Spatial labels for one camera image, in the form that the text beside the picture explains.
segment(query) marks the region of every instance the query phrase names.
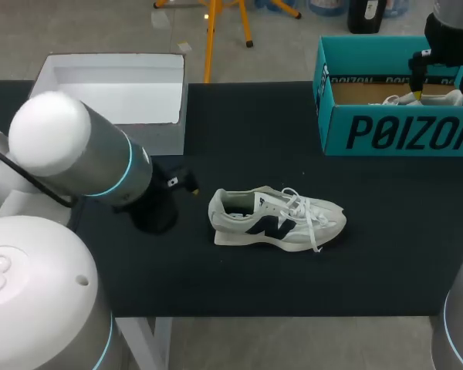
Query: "teal shoe box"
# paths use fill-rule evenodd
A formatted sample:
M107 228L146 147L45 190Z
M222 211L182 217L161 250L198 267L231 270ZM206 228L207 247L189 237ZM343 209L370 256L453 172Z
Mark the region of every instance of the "teal shoe box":
M321 37L313 92L326 155L463 156L463 106L369 105L410 92L408 59L428 48L423 36ZM462 73L430 66L423 94L456 89Z

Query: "black bottle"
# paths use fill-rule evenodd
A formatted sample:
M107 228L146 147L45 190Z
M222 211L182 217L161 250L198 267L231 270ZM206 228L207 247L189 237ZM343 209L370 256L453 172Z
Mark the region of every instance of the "black bottle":
M387 0L350 0L348 29L352 33L378 33Z

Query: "yellow tripod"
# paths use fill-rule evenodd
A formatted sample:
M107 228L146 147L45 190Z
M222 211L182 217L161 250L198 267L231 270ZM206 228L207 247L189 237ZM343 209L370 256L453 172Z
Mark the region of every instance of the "yellow tripod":
M168 0L157 0L153 7L155 9L161 8L163 5L167 3ZM215 35L215 21L216 15L220 14L223 11L223 8L229 8L238 3L238 7L240 8L240 14L242 16L242 24L244 26L244 33L245 33L245 45L248 48L254 46L252 42L252 35L250 33L250 27L248 25L247 19L247 11L245 9L245 0L232 0L226 4L223 4L223 0L209 0L206 2L205 0L198 0L201 4L206 5L209 7L209 19L208 19L208 41L206 45L206 61L204 64L204 83L209 83L211 80L211 62L213 56L213 38ZM290 14L291 16L295 17L295 19L302 18L302 14L297 12L294 8L285 4L282 0L269 0L274 5L278 6L278 8L282 9L286 13Z

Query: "white sneaker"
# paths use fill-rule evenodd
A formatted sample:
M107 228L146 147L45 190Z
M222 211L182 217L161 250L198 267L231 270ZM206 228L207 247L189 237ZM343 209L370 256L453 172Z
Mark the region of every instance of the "white sneaker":
M415 95L410 92L400 98L399 104L406 106L462 106L463 93L456 89L446 95L422 95L420 100L416 100Z
M407 95L388 96L382 103L383 106L462 106L463 94L456 89L448 92L446 95L422 95L420 100L415 98L412 92Z
M209 202L209 220L217 245L270 243L284 251L313 249L338 235L346 224L343 208L301 197L285 188L249 191L219 189Z

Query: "black table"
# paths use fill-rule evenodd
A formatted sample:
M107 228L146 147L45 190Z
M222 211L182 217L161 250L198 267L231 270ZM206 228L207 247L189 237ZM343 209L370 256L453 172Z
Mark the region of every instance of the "black table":
M0 82L0 129L30 82ZM159 237L87 201L76 232L116 316L435 315L463 261L463 159L325 157L310 82L190 85L184 157L201 194L177 194ZM218 247L207 234L219 188L292 187L345 207L321 254Z

